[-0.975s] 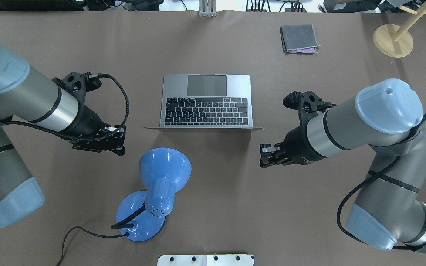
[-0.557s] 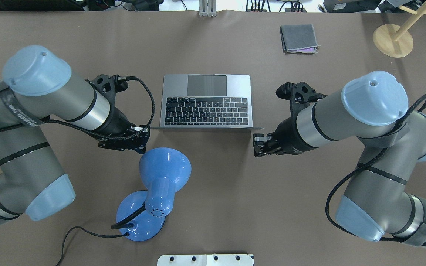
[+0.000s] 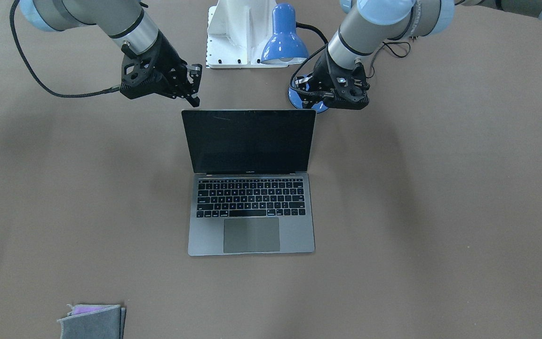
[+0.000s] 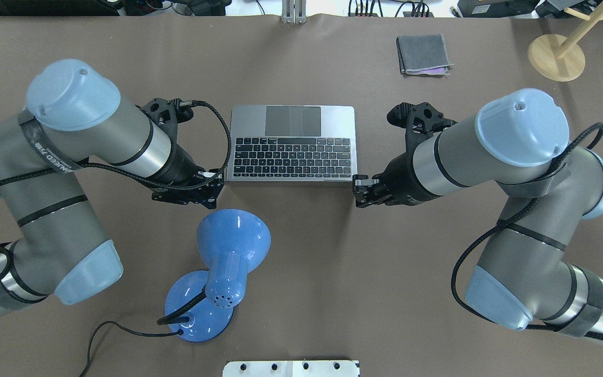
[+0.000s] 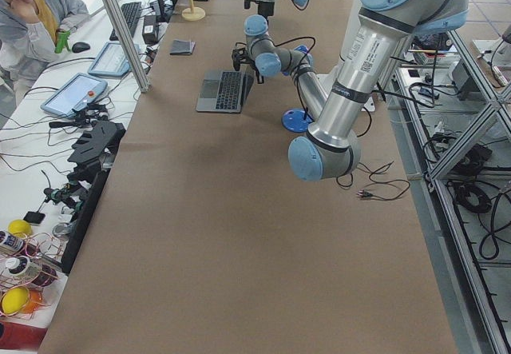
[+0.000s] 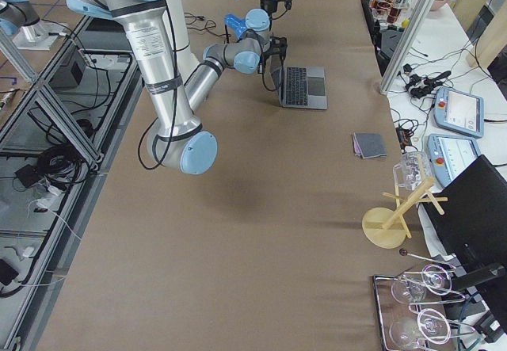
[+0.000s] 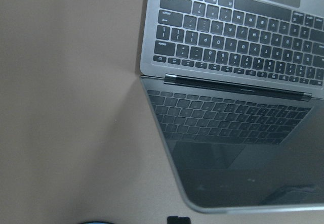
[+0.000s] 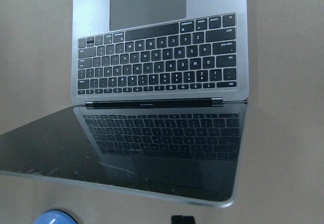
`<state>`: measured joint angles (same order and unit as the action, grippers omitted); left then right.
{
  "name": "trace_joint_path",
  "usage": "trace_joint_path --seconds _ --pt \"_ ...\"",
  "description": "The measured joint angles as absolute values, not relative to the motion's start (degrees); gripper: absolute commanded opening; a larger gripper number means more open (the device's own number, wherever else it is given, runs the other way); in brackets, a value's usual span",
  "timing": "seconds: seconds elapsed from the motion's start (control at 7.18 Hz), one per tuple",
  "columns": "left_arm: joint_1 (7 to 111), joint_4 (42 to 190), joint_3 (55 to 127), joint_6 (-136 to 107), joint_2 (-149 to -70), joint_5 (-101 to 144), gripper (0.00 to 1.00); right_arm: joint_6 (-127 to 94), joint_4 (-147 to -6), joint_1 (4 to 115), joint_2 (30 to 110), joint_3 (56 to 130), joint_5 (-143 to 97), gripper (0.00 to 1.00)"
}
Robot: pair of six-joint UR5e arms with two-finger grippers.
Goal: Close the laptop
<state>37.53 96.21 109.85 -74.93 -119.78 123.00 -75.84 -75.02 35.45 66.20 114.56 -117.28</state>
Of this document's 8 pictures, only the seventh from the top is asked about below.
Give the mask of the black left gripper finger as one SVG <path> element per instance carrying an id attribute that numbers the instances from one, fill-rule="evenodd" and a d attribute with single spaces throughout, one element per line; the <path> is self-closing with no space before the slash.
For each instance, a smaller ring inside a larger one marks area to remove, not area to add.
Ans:
<path id="1" fill-rule="evenodd" d="M 168 216 L 167 224 L 191 224 L 191 219 L 189 217 Z"/>

